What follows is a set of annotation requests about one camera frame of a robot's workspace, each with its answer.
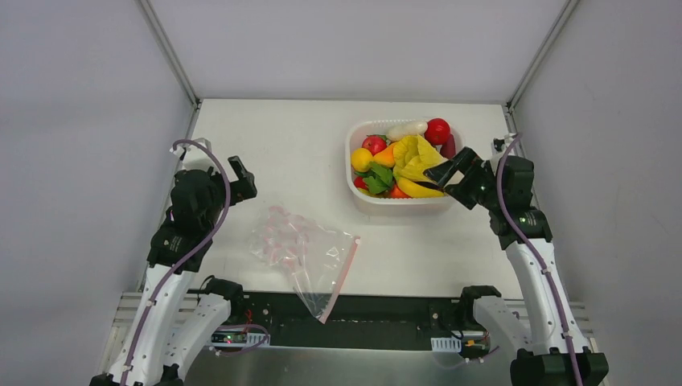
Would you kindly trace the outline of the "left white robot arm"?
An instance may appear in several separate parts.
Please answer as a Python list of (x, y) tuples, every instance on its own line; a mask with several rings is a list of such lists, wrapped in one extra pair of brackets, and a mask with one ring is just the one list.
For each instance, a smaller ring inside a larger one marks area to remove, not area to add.
[(118, 357), (90, 380), (92, 385), (182, 385), (216, 328), (244, 318), (242, 286), (213, 277), (200, 292), (193, 314), (173, 330), (228, 209), (257, 196), (254, 175), (240, 158), (228, 158), (228, 165), (236, 173), (232, 182), (209, 158), (175, 174), (170, 206), (150, 242), (146, 280), (129, 333)]

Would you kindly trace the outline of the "clear zip top bag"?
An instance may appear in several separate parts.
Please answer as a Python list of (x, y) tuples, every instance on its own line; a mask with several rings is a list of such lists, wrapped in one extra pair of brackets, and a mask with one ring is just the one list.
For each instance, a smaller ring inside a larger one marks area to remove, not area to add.
[(288, 281), (310, 314), (331, 316), (361, 238), (309, 217), (270, 206), (249, 237), (249, 251)]

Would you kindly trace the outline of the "yellow toy cabbage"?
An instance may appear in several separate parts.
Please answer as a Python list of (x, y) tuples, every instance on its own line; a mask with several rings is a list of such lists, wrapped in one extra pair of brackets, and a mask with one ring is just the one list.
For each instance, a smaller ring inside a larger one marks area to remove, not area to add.
[(420, 135), (406, 136), (398, 141), (393, 148), (393, 157), (395, 162), (393, 175), (396, 179), (405, 178), (427, 183), (430, 183), (431, 179), (424, 175), (425, 171), (446, 161), (446, 158)]

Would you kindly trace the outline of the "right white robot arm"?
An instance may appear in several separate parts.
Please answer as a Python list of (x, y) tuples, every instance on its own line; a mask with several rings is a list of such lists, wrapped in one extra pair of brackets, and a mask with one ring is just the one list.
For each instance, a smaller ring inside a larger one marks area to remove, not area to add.
[(464, 148), (424, 175), (464, 207), (487, 209), (528, 315), (522, 323), (498, 296), (484, 295), (458, 305), (460, 325), (491, 333), (493, 351), (510, 362), (514, 385), (601, 384), (608, 361), (590, 348), (577, 324), (557, 272), (553, 234), (532, 205), (533, 162), (508, 151), (484, 161)]

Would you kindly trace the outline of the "white toy radish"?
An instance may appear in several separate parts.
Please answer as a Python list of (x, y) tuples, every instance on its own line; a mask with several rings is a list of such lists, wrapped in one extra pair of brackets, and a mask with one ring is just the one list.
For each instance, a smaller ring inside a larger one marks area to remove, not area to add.
[(385, 136), (391, 142), (398, 142), (408, 136), (422, 135), (427, 129), (427, 121), (409, 121), (392, 126), (388, 129)]

